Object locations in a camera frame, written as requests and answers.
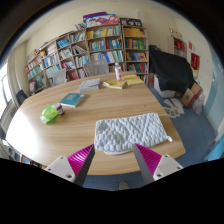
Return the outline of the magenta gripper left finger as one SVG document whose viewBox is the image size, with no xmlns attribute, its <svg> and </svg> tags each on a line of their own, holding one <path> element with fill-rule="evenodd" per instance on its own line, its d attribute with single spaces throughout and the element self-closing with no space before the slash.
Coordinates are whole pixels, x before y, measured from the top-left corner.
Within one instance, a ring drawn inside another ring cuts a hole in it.
<svg viewBox="0 0 224 224">
<path fill-rule="evenodd" d="M 46 171 L 82 186 L 94 155 L 94 145 L 89 145 L 68 157 L 59 156 L 46 168 Z"/>
</svg>

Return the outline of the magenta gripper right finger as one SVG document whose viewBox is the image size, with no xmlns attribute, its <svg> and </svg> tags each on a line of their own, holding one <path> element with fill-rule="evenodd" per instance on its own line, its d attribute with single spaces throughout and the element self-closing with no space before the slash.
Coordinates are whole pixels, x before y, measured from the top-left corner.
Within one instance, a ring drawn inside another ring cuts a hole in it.
<svg viewBox="0 0 224 224">
<path fill-rule="evenodd" d="M 134 155 L 145 184 L 160 180 L 183 168 L 170 155 L 160 155 L 139 144 L 134 146 Z"/>
</svg>

